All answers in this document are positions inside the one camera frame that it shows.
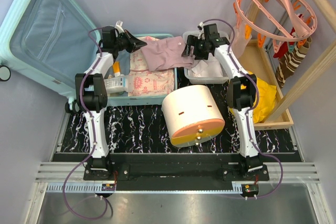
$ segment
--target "metal floor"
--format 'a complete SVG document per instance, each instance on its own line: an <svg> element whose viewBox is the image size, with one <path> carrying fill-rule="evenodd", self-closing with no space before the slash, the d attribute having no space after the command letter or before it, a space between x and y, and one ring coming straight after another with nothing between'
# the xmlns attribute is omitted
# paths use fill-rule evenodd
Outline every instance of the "metal floor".
<svg viewBox="0 0 336 224"><path fill-rule="evenodd" d="M261 184L260 195L271 189L271 185ZM72 206L88 196L67 194ZM108 200L113 214L109 209L102 219L92 222L81 220L69 212L59 215L67 210L62 194L47 193L38 223L318 223L304 184L283 184L272 196L257 201L227 199L215 194L114 194ZM98 199L89 199L75 208L88 217L100 215L103 209L104 203Z"/></svg>

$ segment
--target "pink drying rack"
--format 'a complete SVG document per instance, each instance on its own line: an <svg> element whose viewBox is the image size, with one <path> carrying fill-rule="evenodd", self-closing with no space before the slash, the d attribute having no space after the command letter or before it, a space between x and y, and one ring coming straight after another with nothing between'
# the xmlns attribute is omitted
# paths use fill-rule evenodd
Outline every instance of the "pink drying rack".
<svg viewBox="0 0 336 224"><path fill-rule="evenodd" d="M294 10L294 7L291 3L290 0L276 0L282 7L285 8L285 10L288 13L289 19L292 22L292 26L295 29L296 36L292 36L289 34L289 32L286 31L284 27L282 27L276 19L264 8L261 2L259 0L252 0L257 7L266 15L266 17L280 30L280 32L283 34L281 35L275 35L272 34L266 30L261 29L260 27L256 26L253 22L251 22L244 14L244 12L240 9L240 4L242 0L236 0L235 3L235 12L237 14L237 25L239 25L241 22L241 19L246 22L246 24L251 27L253 30L257 31L261 35L264 35L266 37L272 38L273 39L273 46L275 52L279 50L279 47L282 45L284 41L289 41L289 42L298 42L307 39L309 36L311 36L316 28L317 28L317 19L315 12L313 9L309 6L309 4L305 0L296 0L295 4L296 6L299 6L298 3L302 4L305 8L306 11L304 13L306 14L307 12L309 13L308 18L306 21L302 20Z"/></svg>

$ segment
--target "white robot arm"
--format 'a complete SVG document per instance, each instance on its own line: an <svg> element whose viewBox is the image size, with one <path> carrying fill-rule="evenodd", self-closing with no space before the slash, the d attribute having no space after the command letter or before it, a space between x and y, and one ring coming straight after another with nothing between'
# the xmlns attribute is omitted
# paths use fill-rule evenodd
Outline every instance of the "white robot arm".
<svg viewBox="0 0 336 224"><path fill-rule="evenodd" d="M233 52L230 52L231 57L228 54L228 45L222 45L215 49L215 58L223 66L225 72L230 79L234 77L244 77L242 74L248 74L248 72L241 66ZM234 115L236 117L239 138L240 138L240 154L243 157L253 157L258 155L258 151L253 147L251 142L254 142L257 146L256 134L253 125L253 110L249 110L250 107L242 108L242 110L234 109ZM248 132L252 133L252 139L250 139Z"/></svg>
<svg viewBox="0 0 336 224"><path fill-rule="evenodd" d="M114 27L105 27L102 30L102 53L98 53L95 61L85 73L78 73L75 77L76 101L84 111L88 122L90 153L87 169L101 170L111 173L109 149L106 143L104 112L108 104L104 77L117 58L118 52L126 50L131 53L147 45L145 42L132 36L122 29L122 22Z"/></svg>
<svg viewBox="0 0 336 224"><path fill-rule="evenodd" d="M230 77L227 103L233 109L237 120L242 171L243 173L248 173L261 169L263 164L260 161L258 151L254 148L254 145L257 146L257 142L253 125L253 111L251 109L255 100L256 90L246 78L246 75L249 75L248 72L240 65L233 52L231 50L228 51L228 41L223 41L223 38L220 38L216 24L210 24L203 28L204 30L202 29L202 31L204 31L205 39L189 36L187 42L189 51L187 52L190 53L190 46L193 46L191 53L195 55L196 59L207 59L208 54L211 52ZM103 77L113 65L118 51L126 49L129 52L133 52L146 45L146 43L134 38L126 30L122 30L120 23L117 23L114 29L118 30L118 38L121 38L122 42L115 40L111 44L113 48L109 48L108 52L103 52L102 55L97 54L97 58L92 66L85 73L76 75L77 101L80 101L80 84L86 73L92 70L85 83L85 92L83 94L84 103L90 111L90 113L85 112L86 120L87 122L93 121L93 124L88 123L90 150L92 151L92 148L95 148L95 151L92 153L90 169L108 170L106 160L108 160L109 149L106 143L103 122L103 115L107 107L107 93Z"/></svg>
<svg viewBox="0 0 336 224"><path fill-rule="evenodd" d="M255 149L257 145L253 125L253 105L256 98L256 76L249 74L229 48L226 38L221 38L216 24L199 25L199 36L189 35L185 55L194 55L196 60L208 59L209 53L219 61L230 78L226 102L232 108L240 137L240 169L243 174L262 169L263 163Z"/></svg>

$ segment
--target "round storage box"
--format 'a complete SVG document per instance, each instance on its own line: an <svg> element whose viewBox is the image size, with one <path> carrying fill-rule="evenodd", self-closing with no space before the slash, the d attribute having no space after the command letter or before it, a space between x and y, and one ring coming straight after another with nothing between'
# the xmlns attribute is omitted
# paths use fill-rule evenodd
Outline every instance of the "round storage box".
<svg viewBox="0 0 336 224"><path fill-rule="evenodd" d="M162 111L176 147L198 145L218 135L224 119L207 86L193 85L166 96Z"/></svg>

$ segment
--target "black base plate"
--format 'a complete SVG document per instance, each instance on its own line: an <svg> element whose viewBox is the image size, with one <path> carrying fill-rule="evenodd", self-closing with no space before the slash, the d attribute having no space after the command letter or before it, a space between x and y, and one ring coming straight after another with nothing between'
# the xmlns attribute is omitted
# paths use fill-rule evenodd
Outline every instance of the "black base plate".
<svg viewBox="0 0 336 224"><path fill-rule="evenodd" d="M130 166L128 164L115 164L113 166L113 172L117 172L117 180L123 181L129 178ZM89 170L85 169L84 180L114 180L114 174L109 174L104 170Z"/></svg>
<svg viewBox="0 0 336 224"><path fill-rule="evenodd" d="M258 181L269 181L269 174L266 165L263 165L262 169L249 172L245 176L239 172L238 165L225 165L222 166L222 168L224 181L256 181L257 175Z"/></svg>

